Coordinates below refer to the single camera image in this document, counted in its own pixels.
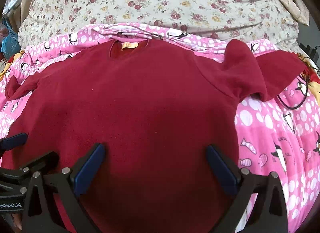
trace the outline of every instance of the pink blanket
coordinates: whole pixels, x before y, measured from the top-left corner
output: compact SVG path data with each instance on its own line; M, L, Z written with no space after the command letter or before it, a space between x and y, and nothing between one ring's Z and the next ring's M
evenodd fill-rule
M23 81L36 71L41 72L50 64L67 60L82 49L117 39L122 42L139 42L157 38L192 50L219 63L224 60L226 42L202 38L171 28L146 24L87 25L78 32L59 35L47 42L26 48L0 82L0 138L7 136L10 125L19 117L32 92L19 100L6 102L4 90L11 76ZM268 40L248 44L256 55L274 50ZM296 78L281 94L289 106L303 99L305 86ZM268 175L276 171L282 182L289 231L294 232L303 222L319 194L320 183L320 108L310 94L297 110L287 110L278 99L261 102L254 95L239 105L235 125L239 142L239 167L252 173ZM252 196L237 230L241 230L252 211Z

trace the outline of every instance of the pink fabric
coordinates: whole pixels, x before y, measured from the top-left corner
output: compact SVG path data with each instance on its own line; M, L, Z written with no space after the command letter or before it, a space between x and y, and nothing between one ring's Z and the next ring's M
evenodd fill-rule
M166 42L193 50L196 55L206 56L217 62L223 62L227 45L224 41L184 34L175 29L130 23L87 25L76 33L59 35L47 42L29 46L26 53L12 64L0 82L0 138L6 137L10 125L19 117L32 94L30 92L18 100L6 103L4 89L12 76L22 83L36 71L41 72L54 62L67 60L69 56L97 45L98 42L103 43L111 39L139 42L151 38L162 38ZM248 46L257 56L277 50L268 40L256 40ZM301 91L296 90L297 82L298 79L295 79L280 94L289 106L299 104L303 99ZM300 226L319 194L320 154L313 151L318 140L317 132L320 133L319 115L319 106L310 94L304 104L293 111L288 111L278 99L263 103L252 95L238 105L235 116L239 167L247 167L256 174L267 175L271 171L279 174L287 204L290 232L294 232ZM274 156L275 145L282 150L286 162L283 162L284 165L281 164L280 158ZM255 196L252 196L238 229L247 221L254 201Z

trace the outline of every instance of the bed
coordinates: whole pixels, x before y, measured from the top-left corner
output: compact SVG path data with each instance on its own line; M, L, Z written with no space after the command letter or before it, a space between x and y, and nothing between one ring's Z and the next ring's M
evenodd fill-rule
M72 42L69 37L75 35L81 40L89 29L94 33L90 41L83 39L84 45L68 49L68 42ZM174 29L187 32L188 36L169 38L167 33ZM23 82L39 71L39 66L43 69L65 60L96 41L105 42L110 35L119 39L118 32L128 36L136 33L132 37L140 39L167 38L168 42L187 46L202 55L214 55L212 59L217 62L223 62L224 48L234 38L249 47L257 46L253 51L257 55L277 49L303 53L296 42L298 23L279 0L35 0L19 30L19 42L26 53L13 63L0 83L1 95L12 75L20 75L19 82ZM299 84L297 77L279 95L287 105L294 106L303 99ZM13 112L17 102L5 103L0 97L1 138L7 135L30 96L26 95L19 110ZM247 97L235 116L238 165L257 174L267 175L273 170L279 174L290 232L299 228L320 191L320 157L314 151L320 142L319 115L318 102L310 94L297 110L288 110L278 99L263 103L254 96ZM279 148L285 165L273 154ZM237 231L245 226L255 197L252 196Z

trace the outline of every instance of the neckline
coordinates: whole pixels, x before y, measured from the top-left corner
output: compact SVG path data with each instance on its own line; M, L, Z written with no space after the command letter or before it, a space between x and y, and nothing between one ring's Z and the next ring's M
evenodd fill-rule
M137 54L141 53L141 52L145 52L145 49L147 48L147 46L149 45L150 43L150 40L144 40L144 41L141 41L139 42L139 45L134 48L134 49L131 49L131 48L128 48L132 51L130 51L130 53L122 53L121 49L122 49L122 45L121 45L121 41L119 40L114 40L109 48L109 58L110 60L113 60L113 61L118 61L118 60L123 60L123 59L128 59L132 56L136 56ZM114 57L112 56L112 49L116 49L118 50L118 56L117 57Z

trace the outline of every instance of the yellow flower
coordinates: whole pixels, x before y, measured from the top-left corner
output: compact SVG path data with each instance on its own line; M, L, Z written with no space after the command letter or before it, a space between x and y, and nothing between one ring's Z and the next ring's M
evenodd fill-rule
M217 17L217 16L213 16L212 19L213 19L215 22L221 22L221 21L220 21L220 18Z
M184 1L181 4L182 4L182 6L185 6L185 7L189 7L191 5L190 2L188 2L188 1Z
M130 16L130 14L124 14L124 15L122 16L122 18L124 18L124 19L131 19L131 16Z

